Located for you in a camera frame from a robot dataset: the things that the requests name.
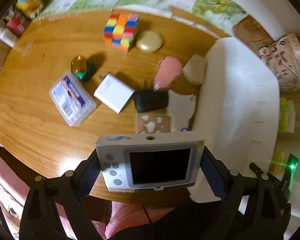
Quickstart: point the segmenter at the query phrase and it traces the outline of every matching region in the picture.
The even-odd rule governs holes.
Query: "colorful box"
[[[138,14],[112,13],[103,30],[105,44],[128,51],[137,34],[138,19]]]

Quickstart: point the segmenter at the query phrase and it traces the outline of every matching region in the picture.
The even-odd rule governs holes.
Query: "poster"
[[[174,6],[233,36],[233,26],[249,14],[232,0],[174,0]]]

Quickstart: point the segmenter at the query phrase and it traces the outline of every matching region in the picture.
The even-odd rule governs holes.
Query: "black pouch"
[[[155,92],[152,89],[134,92],[134,106],[139,113],[166,108],[169,103],[168,92]]]

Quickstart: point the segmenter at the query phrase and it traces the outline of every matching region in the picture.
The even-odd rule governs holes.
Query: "gray button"
[[[103,165],[104,165],[105,168],[107,168],[107,169],[111,168],[111,164],[110,164],[110,163],[104,163]]]
[[[119,164],[118,163],[111,163],[113,169],[118,169]]]
[[[106,159],[112,161],[112,160],[113,160],[113,155],[110,154],[110,153],[108,153],[108,154],[106,155]]]
[[[109,171],[109,174],[110,174],[111,176],[117,175],[117,173],[116,173],[115,171]]]
[[[115,184],[115,185],[119,186],[119,185],[121,185],[121,184],[122,184],[122,181],[121,181],[121,180],[119,180],[119,179],[115,179],[115,180],[113,181],[113,184]]]

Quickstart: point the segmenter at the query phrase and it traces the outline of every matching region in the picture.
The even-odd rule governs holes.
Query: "pink plush toy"
[[[154,75],[154,90],[168,88],[182,74],[181,61],[172,56],[159,61],[157,73]]]

